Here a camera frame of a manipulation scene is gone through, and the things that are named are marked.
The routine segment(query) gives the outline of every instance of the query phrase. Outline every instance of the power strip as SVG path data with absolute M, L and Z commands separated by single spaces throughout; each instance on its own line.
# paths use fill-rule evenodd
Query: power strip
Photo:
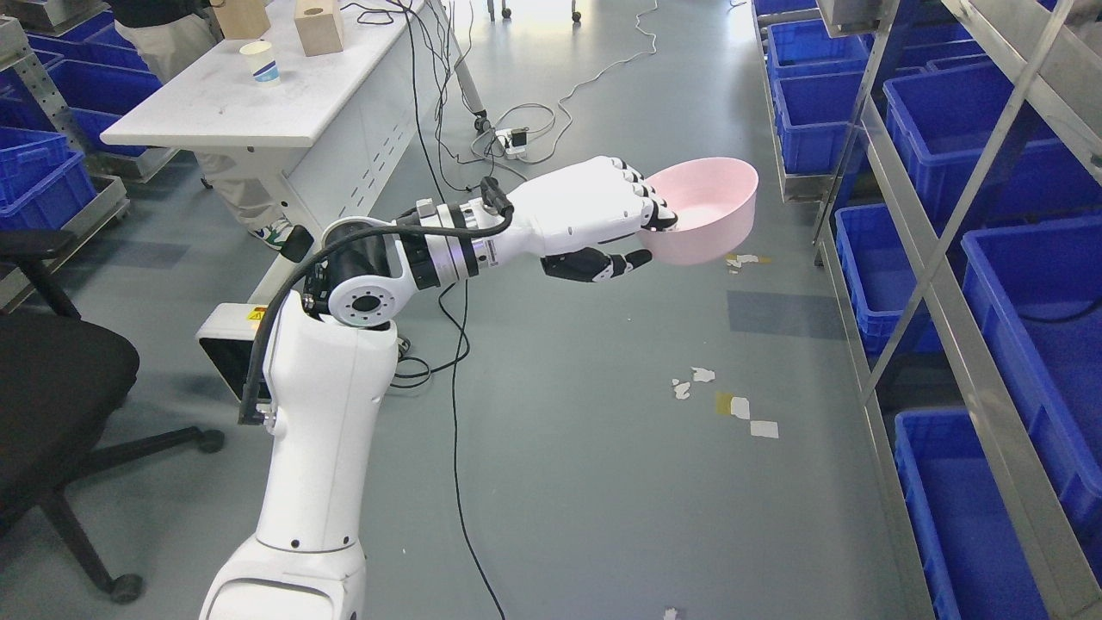
M 528 128 L 500 129 L 494 132 L 497 143 L 505 152 L 505 159 L 519 159 L 528 146 Z

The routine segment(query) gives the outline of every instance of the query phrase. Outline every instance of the chair armrest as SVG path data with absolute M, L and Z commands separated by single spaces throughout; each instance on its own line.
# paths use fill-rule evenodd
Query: chair armrest
M 68 230 L 0 230 L 0 261 L 57 258 L 75 240 Z

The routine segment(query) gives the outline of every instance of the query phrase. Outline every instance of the black chair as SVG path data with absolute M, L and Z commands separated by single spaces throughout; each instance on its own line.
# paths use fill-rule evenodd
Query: black chair
M 51 279 L 42 261 L 74 241 L 61 230 L 0 231 L 0 262 L 17 264 L 56 314 L 0 313 L 0 536 L 40 507 L 96 587 L 115 602 L 130 602 L 141 596 L 141 577 L 108 574 L 65 500 L 65 486 L 187 442 L 216 453 L 225 437 L 191 427 L 94 449 L 134 384 L 138 352 L 127 339 L 82 322 Z

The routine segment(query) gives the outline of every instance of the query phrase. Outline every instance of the white table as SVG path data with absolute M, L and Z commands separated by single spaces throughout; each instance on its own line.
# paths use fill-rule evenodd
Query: white table
M 435 2 L 412 1 L 433 33 Z M 361 25 L 359 10 L 348 9 L 344 52 L 307 57 L 294 26 L 294 0 L 274 0 L 268 14 L 272 25 L 262 39 L 274 46 L 280 85 L 252 79 L 238 53 L 247 41 L 223 41 L 107 129 L 102 140 L 225 154 L 236 165 L 219 177 L 258 178 L 316 243 L 338 217 L 370 210 L 417 132 L 406 19 L 396 14 L 392 24 Z M 415 21 L 413 34 L 424 113 L 439 91 Z M 277 258 L 249 302 L 266 302 L 291 267 Z

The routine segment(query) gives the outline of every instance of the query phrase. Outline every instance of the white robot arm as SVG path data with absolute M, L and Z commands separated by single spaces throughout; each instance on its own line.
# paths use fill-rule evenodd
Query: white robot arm
M 201 620 L 365 618 L 358 525 L 368 453 L 398 362 L 391 319 L 415 292 L 521 253 L 541 257 L 553 276 L 606 280 L 650 252 L 609 255 L 593 243 L 676 221 L 638 172 L 598 156 L 508 195 L 487 178 L 482 198 L 457 206 L 422 200 L 395 221 L 332 225 L 326 249 L 302 265 L 303 293 L 291 290 L 296 272 L 256 337 L 241 422 L 274 437 L 268 488 L 256 533 L 218 572 Z M 261 412 L 258 360 L 272 396 Z
M 510 225 L 489 237 L 389 235 L 349 243 L 307 280 L 307 312 L 332 315 L 353 327 L 380 326 L 398 315 L 417 291 L 464 280 L 521 253 L 541 257 L 544 272 L 552 276 L 607 280 L 646 263 L 650 252 L 609 255 L 593 244 L 677 222 L 677 215 L 642 175 L 609 156 L 550 172 L 508 195 L 496 182 L 484 184 L 483 194 L 460 205 L 421 200 L 392 222 L 369 217 L 334 222 L 325 232 L 326 244 L 392 224 L 487 229 L 503 222 L 503 208 L 514 208 Z

